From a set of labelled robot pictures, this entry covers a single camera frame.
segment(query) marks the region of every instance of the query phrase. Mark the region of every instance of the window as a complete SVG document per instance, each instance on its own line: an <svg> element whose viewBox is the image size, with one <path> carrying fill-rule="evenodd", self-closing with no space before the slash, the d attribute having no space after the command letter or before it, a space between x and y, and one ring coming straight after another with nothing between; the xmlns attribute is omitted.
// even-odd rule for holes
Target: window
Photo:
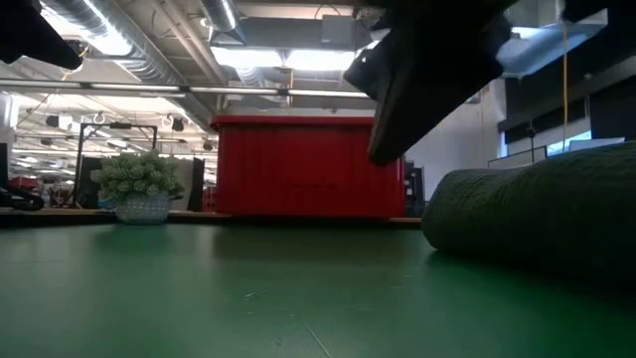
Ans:
<svg viewBox="0 0 636 358"><path fill-rule="evenodd" d="M565 150L563 150L563 141L560 140L557 143L550 144L548 146L548 156L561 154L564 151L569 151L569 143L573 140L589 140L592 138L592 131L588 130L579 135L575 135L565 140Z"/></svg>

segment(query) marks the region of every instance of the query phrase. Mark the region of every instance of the yellow cable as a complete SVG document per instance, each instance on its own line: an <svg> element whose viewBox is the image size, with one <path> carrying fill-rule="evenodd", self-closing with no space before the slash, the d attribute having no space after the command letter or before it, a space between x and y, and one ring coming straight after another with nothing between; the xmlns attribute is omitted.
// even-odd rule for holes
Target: yellow cable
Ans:
<svg viewBox="0 0 636 358"><path fill-rule="evenodd" d="M563 29L563 152L567 138L567 116L569 101L567 100L567 24L561 22Z"/></svg>

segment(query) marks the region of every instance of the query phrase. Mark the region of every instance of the cable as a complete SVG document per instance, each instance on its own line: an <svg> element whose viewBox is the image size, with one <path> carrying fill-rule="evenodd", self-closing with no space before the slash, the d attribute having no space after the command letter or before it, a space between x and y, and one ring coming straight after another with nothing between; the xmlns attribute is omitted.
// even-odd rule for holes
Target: cable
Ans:
<svg viewBox="0 0 636 358"><path fill-rule="evenodd" d="M561 22L563 29L563 151L565 152L565 141L567 140L567 116L569 111L569 101L567 98L567 24Z"/></svg>
<svg viewBox="0 0 636 358"><path fill-rule="evenodd" d="M335 6L333 6L331 4L321 4L320 6L318 6L318 9L316 9L316 13L314 14L314 20L318 19L318 13L325 6L329 6L330 8L334 9L338 13L339 16L342 16L342 13L340 12L340 10L338 10L338 8L336 8Z"/></svg>

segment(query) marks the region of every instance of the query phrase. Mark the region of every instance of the potted plant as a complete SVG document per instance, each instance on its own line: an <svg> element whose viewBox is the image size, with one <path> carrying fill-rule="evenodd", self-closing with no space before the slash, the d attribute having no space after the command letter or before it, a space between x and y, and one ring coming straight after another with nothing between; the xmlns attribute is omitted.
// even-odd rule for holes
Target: potted plant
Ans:
<svg viewBox="0 0 636 358"><path fill-rule="evenodd" d="M156 151L124 153L102 160L90 179L101 186L100 197L115 202L117 218L131 224L159 224L168 217L169 200L183 187L175 163Z"/></svg>

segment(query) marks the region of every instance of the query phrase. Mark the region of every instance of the ceiling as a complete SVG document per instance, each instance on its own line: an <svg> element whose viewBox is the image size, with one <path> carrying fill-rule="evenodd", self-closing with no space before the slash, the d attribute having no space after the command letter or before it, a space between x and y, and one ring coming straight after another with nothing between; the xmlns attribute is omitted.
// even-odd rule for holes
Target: ceiling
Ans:
<svg viewBox="0 0 636 358"><path fill-rule="evenodd" d="M165 13L158 12L146 0L92 0L114 1L136 27L145 35L150 43L156 47L161 56L167 60L187 85L226 85L211 78L209 72L197 62L191 51L195 41L209 44L210 28L207 22L201 0L174 0L183 18L187 19L189 27L194 30L198 39L191 39L186 34L186 41L175 34ZM351 17L354 1L332 0L330 5L316 4L317 1L237 1L242 19L305 19L321 20L323 15L341 15ZM69 23L58 21L59 18L44 12L52 26L68 40L85 42L77 27ZM178 31L185 33L185 27L175 21ZM232 67L220 67L222 75L230 81L230 85L240 84L240 78ZM276 69L264 69L262 75L269 86L290 87L293 81L295 89L305 90L355 90L342 80L342 71L294 71L293 75L282 75ZM0 78L23 80L53 80L77 81L92 83L131 83L138 84L139 79L120 66L119 61L103 56L95 49L86 55L84 64L76 72L44 64L35 60L23 58L12 65L0 64ZM145 96L118 95L86 95L67 93L58 90L53 93L40 92L11 92L19 103L19 119L16 128L16 143L14 145L14 160L12 172L21 175L58 175L64 179L71 179L75 171L75 152L78 148L79 123L114 121L157 125L159 133L158 148L165 154L180 154L183 157L197 155L204 157L208 167L208 179L214 180L216 173L216 149L205 151L203 143L210 140L216 144L216 134L211 132L204 121L191 118L179 102L172 98L158 97L147 94ZM373 115L375 104L366 99L347 98L313 98L299 97L293 100L282 98L271 101L267 98L254 96L217 97L214 94L197 94L197 100L210 111L210 116L219 112L268 113L279 112L282 108L287 112L311 112L348 115ZM76 124L65 127L51 127L47 125L47 118L58 116L71 118ZM183 131L174 131L171 121L174 118L184 118ZM112 130L103 127L100 135L93 134L83 146L83 151L98 155L96 152L143 151L151 147L151 133L149 130ZM106 139L126 139L127 149L117 149L106 143ZM55 166L53 172L48 166Z"/></svg>

